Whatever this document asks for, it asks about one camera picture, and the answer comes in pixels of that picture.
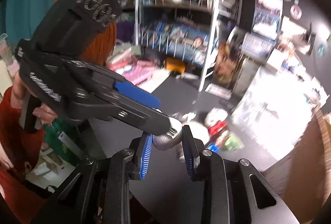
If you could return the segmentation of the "person's left hand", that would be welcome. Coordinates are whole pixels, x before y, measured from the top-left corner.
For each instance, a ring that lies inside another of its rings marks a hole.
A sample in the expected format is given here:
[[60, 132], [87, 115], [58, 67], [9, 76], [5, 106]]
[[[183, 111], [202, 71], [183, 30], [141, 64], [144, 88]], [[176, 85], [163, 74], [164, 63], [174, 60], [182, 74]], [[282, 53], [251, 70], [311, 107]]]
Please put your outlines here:
[[[15, 74], [11, 90], [11, 107], [14, 109], [23, 110], [23, 108], [28, 105], [32, 96], [36, 98], [36, 95], [28, 88], [27, 85], [25, 85], [19, 75], [19, 72], [17, 72]], [[58, 115], [45, 103], [42, 103], [40, 106], [34, 108], [34, 111], [30, 114], [36, 116], [42, 124], [51, 124], [58, 118]]]

